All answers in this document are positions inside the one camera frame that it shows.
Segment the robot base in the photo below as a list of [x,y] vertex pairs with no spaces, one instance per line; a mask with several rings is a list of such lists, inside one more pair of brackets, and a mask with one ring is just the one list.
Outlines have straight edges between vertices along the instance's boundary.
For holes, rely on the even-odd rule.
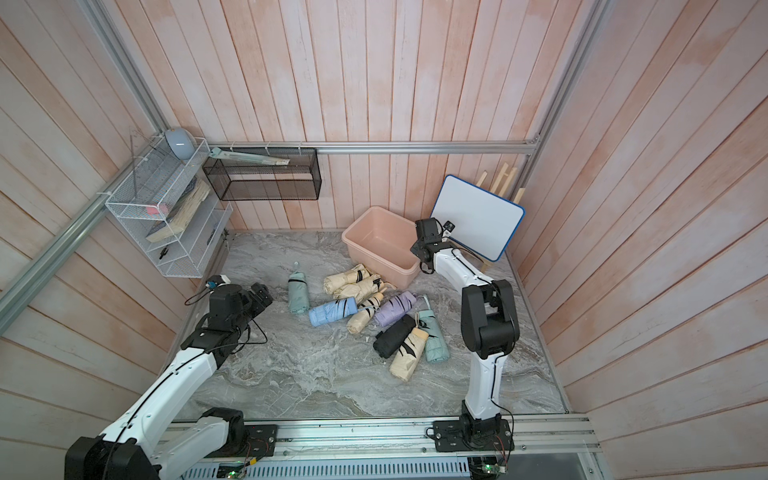
[[264,458],[275,455],[277,425],[246,425],[244,433],[246,438],[243,440],[243,446],[236,452],[220,449],[206,455],[206,458],[244,457],[246,455]]
[[515,449],[509,422],[502,419],[501,413],[490,419],[473,419],[464,402],[459,420],[439,420],[432,423],[432,428],[438,452],[501,451],[502,447],[505,452],[510,452]]

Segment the marble floor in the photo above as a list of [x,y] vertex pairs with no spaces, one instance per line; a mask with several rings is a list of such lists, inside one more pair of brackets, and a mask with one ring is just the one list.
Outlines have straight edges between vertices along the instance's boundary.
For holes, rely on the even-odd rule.
[[[246,419],[458,415],[469,384],[470,352],[459,329],[461,295],[439,275],[420,273],[409,290],[426,294],[451,350],[450,360],[420,362],[410,382],[389,373],[391,359],[373,350],[377,329],[351,335],[346,321],[313,328],[309,317],[288,311],[286,282],[293,262],[307,275],[313,306],[331,300],[323,278],[348,270],[340,232],[242,233],[230,241],[222,273],[233,283],[265,283],[274,298],[257,317],[266,345],[232,355],[182,408],[177,419],[195,420],[211,406],[242,410]],[[515,288],[521,337],[506,361],[501,404],[515,414],[557,413],[564,406],[541,342],[505,258],[487,272]],[[424,303],[416,309],[424,309]],[[253,334],[256,340],[260,334]]]

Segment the whiteboard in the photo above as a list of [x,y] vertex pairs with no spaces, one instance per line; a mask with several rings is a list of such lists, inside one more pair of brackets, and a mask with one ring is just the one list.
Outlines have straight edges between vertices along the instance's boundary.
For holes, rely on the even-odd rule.
[[523,207],[448,175],[442,182],[432,217],[456,228],[451,239],[495,262],[525,215]]

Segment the wooden stick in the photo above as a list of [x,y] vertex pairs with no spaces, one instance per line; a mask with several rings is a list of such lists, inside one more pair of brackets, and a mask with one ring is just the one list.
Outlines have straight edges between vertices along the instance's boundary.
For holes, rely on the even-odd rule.
[[524,188],[519,188],[518,193],[515,195],[515,199],[512,201],[513,204],[519,204],[520,199],[523,198],[523,194],[525,193]]
[[480,273],[485,273],[488,268],[491,266],[491,263],[488,262],[485,258],[481,259],[482,265],[480,266]]
[[515,175],[518,173],[517,167],[512,167],[512,169],[509,171],[509,176],[507,177],[507,181],[504,182],[504,187],[502,187],[501,191],[498,192],[498,195],[500,197],[506,197],[507,189],[509,188],[509,185],[512,183],[512,180],[515,179]]
[[476,187],[480,187],[482,183],[485,181],[485,178],[488,176],[488,172],[483,171],[482,175],[480,176],[480,180],[478,180],[478,183],[475,184]]
[[504,177],[504,174],[507,173],[507,168],[509,168],[509,165],[507,165],[507,162],[504,162],[504,164],[502,165],[502,171],[498,172],[498,175],[496,175],[496,178],[493,180],[493,184],[491,185],[492,194],[496,192],[496,188],[502,182],[502,178]]

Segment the book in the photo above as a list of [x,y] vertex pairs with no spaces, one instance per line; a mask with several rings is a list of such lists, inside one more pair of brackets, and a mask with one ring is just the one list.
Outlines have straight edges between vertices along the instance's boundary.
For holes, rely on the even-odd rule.
[[176,205],[171,209],[166,220],[158,220],[149,229],[147,240],[156,243],[173,235],[181,235],[187,229],[197,208],[209,193],[210,187],[207,183],[199,180],[197,177],[192,178],[192,181],[184,188],[184,192],[179,197]]

